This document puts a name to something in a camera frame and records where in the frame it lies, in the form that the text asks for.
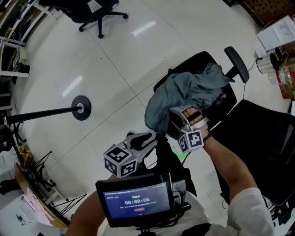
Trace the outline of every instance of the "hand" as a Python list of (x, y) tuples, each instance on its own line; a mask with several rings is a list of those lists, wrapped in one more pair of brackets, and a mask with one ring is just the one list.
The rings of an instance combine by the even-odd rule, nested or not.
[[(183, 111), (183, 115), (187, 118), (187, 117), (191, 116), (192, 114), (194, 114), (195, 112), (198, 112), (198, 110), (195, 109), (194, 107), (190, 107), (190, 108), (187, 108), (186, 110)], [(189, 124), (194, 125), (194, 124), (198, 123), (199, 121), (201, 121), (202, 119), (204, 119), (204, 117), (202, 115), (200, 115), (196, 119), (192, 120)], [(200, 130), (201, 130), (203, 139), (209, 135), (207, 124), (200, 127)]]

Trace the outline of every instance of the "white sleeve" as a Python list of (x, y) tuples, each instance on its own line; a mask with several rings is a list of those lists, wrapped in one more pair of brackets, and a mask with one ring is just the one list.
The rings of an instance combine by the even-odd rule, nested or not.
[(228, 209), (228, 226), (255, 236), (274, 236), (271, 214), (258, 188), (237, 194)]

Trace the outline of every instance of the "forearm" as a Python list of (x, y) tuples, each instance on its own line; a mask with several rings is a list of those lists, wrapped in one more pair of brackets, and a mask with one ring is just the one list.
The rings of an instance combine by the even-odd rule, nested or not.
[(246, 188), (257, 187), (245, 163), (213, 137), (205, 142), (204, 149), (229, 185), (230, 200)]
[(76, 210), (67, 236), (96, 236), (98, 228), (106, 218), (95, 191)]

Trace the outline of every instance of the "timer display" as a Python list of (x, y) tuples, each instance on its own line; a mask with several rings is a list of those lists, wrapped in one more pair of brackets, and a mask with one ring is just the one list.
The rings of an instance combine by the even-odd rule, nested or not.
[(133, 204), (133, 203), (141, 203), (141, 202), (147, 202), (147, 201), (149, 201), (149, 197), (141, 199), (141, 200), (138, 199), (138, 200), (133, 200), (133, 201), (125, 201), (125, 204), (130, 205), (130, 204)]
[(170, 209), (166, 183), (103, 194), (113, 219), (150, 215)]

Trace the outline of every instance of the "gray cloth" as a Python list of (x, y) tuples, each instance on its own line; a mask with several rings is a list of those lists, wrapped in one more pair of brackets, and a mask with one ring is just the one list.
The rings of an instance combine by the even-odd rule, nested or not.
[(213, 63), (209, 63), (201, 74), (171, 74), (148, 102), (146, 126), (162, 136), (169, 134), (169, 108), (190, 105), (201, 111), (207, 109), (217, 99), (225, 97), (222, 88), (229, 82), (234, 80), (224, 76), (221, 66)]

